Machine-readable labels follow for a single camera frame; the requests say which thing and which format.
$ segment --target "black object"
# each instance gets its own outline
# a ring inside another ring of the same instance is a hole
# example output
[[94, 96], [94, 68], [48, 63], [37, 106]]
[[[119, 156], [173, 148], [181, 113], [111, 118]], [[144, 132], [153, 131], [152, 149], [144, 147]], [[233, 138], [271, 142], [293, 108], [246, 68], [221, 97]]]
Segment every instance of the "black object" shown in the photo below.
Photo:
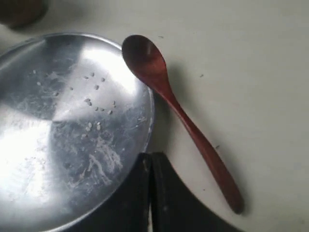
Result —
[[68, 232], [238, 232], [184, 185], [163, 153], [140, 154], [120, 188]]

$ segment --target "red wooden spoon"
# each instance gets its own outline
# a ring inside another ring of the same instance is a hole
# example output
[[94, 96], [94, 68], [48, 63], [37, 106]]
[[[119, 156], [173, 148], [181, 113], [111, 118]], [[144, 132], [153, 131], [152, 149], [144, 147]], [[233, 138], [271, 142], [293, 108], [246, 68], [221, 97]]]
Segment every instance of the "red wooden spoon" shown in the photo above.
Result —
[[242, 213], [244, 200], [233, 177], [210, 142], [177, 102], [169, 85], [166, 63], [159, 49], [148, 38], [132, 35], [124, 40], [122, 55], [133, 74], [161, 95], [176, 112], [208, 164], [227, 203], [236, 214]]

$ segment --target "spoon handle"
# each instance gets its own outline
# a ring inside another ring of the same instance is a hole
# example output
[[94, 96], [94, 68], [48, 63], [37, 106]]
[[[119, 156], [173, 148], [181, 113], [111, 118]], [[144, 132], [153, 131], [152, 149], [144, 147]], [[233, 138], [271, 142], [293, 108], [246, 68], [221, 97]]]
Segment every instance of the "spoon handle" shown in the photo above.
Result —
[[179, 105], [174, 94], [172, 93], [168, 98], [165, 97], [165, 99], [181, 119], [195, 142], [202, 157], [208, 164], [208, 167], [219, 185], [227, 203], [236, 214], [241, 214], [244, 209], [244, 200], [232, 175], [227, 170], [218, 153]]

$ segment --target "stainless steel plate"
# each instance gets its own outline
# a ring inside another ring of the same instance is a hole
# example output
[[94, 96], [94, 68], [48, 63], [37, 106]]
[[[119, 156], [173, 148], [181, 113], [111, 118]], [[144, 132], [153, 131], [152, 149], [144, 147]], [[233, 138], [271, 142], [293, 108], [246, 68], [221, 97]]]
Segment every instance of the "stainless steel plate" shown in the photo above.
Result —
[[145, 151], [153, 118], [151, 90], [111, 41], [51, 34], [3, 54], [0, 231], [57, 231], [85, 217]]

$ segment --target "scratch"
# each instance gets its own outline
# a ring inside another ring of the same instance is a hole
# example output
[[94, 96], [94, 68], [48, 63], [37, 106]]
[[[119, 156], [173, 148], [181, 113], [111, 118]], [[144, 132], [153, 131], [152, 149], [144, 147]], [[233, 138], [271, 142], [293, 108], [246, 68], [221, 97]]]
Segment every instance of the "scratch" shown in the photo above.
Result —
[[106, 176], [106, 174], [103, 171], [102, 165], [101, 163], [93, 156], [93, 155], [89, 155], [89, 158], [93, 161], [93, 163], [98, 167], [98, 172], [99, 174], [102, 176], [103, 182], [106, 185], [109, 185], [112, 183], [112, 181]]

